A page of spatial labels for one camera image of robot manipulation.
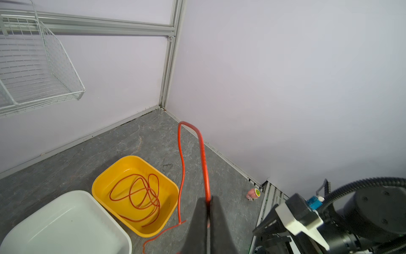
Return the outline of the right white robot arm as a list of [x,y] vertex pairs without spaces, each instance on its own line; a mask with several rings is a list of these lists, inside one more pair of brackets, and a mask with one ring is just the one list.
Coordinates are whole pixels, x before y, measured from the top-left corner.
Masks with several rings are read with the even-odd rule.
[[406,181],[367,178],[324,195],[294,194],[275,205],[253,230],[258,254],[403,254],[406,251]]

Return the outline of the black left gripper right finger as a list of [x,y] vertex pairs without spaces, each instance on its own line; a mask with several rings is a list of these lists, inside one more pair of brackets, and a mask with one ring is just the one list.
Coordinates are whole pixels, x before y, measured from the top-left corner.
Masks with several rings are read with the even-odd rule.
[[217,196],[211,197],[209,205],[209,221],[210,253],[237,254],[238,250],[230,234],[220,198]]

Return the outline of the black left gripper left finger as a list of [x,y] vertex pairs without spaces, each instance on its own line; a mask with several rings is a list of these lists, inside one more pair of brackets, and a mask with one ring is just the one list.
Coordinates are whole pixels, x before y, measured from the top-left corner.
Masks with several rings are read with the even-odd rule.
[[207,252],[208,208],[205,198],[196,202],[192,220],[181,254],[205,254]]

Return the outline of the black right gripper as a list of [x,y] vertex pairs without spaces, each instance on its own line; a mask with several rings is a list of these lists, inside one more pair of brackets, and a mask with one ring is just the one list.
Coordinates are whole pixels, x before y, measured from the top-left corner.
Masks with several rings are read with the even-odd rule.
[[253,230],[256,237],[254,254],[303,254],[297,238],[282,223],[279,207],[284,208],[285,204],[275,205]]

